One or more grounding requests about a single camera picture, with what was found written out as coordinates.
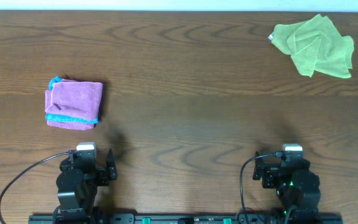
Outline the green cloth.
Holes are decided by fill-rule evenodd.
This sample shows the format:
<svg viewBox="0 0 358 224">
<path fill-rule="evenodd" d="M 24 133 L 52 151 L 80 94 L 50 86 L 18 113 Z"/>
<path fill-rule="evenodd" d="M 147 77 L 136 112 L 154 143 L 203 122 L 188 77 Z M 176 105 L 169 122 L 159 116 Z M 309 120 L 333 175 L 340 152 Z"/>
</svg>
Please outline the green cloth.
<svg viewBox="0 0 358 224">
<path fill-rule="evenodd" d="M 298 73 L 312 77 L 314 72 L 336 78 L 351 77 L 354 41 L 342 36 L 331 19 L 320 14 L 296 24 L 277 24 L 268 39 L 289 55 Z"/>
</svg>

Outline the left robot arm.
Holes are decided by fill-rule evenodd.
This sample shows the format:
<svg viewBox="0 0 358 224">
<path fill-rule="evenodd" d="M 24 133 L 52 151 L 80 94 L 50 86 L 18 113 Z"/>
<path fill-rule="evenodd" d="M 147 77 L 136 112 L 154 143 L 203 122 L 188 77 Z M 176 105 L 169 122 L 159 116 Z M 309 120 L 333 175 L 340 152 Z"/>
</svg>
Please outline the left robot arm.
<svg viewBox="0 0 358 224">
<path fill-rule="evenodd" d="M 112 150 L 106 156 L 106 165 L 96 165 L 95 150 L 74 150 L 60 163 L 61 174 L 57 177 L 60 205 L 52 215 L 53 223 L 109 223 L 107 215 L 94 207 L 98 187 L 107 186 L 117 179 Z"/>
</svg>

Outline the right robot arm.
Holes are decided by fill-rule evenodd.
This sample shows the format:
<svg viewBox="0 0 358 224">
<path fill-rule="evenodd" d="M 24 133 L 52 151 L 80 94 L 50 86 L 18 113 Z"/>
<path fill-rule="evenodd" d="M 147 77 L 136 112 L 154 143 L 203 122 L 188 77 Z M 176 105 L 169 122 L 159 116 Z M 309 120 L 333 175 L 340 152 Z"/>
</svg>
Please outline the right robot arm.
<svg viewBox="0 0 358 224">
<path fill-rule="evenodd" d="M 265 189 L 275 189 L 282 209 L 274 209 L 266 223 L 319 223 L 321 198 L 319 176 L 310 171 L 310 161 L 303 151 L 277 151 L 272 154 L 280 163 L 264 161 L 267 154 L 255 153 L 253 179 Z"/>
</svg>

